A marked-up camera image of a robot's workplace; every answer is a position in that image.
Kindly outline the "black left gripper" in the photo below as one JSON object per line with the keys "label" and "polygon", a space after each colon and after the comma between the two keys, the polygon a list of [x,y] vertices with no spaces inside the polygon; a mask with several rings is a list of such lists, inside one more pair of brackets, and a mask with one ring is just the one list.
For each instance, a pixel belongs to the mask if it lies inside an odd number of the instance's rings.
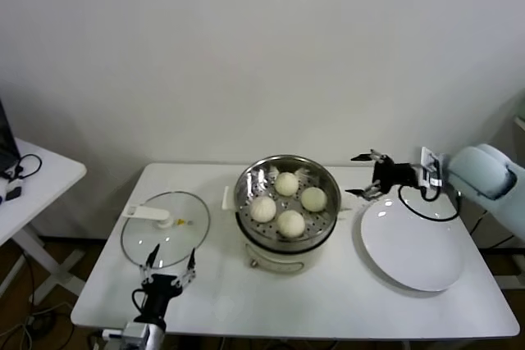
{"label": "black left gripper", "polygon": [[167,308],[173,298],[179,297],[196,277],[195,249],[192,249],[183,275],[152,274],[153,265],[160,249],[158,243],[149,253],[146,262],[139,266],[144,301],[141,307],[142,322],[163,322]]}

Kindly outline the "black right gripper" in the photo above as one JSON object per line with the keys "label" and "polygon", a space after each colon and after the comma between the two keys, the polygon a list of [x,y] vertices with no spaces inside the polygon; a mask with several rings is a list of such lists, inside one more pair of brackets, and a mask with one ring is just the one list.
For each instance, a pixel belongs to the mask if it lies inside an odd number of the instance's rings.
{"label": "black right gripper", "polygon": [[354,195],[356,198],[365,201],[374,201],[388,194],[390,190],[398,185],[419,188],[418,173],[409,163],[394,163],[390,157],[384,153],[371,149],[369,152],[359,153],[352,157],[351,161],[356,162],[375,162],[373,167],[372,182],[364,189],[346,189],[345,192]]}

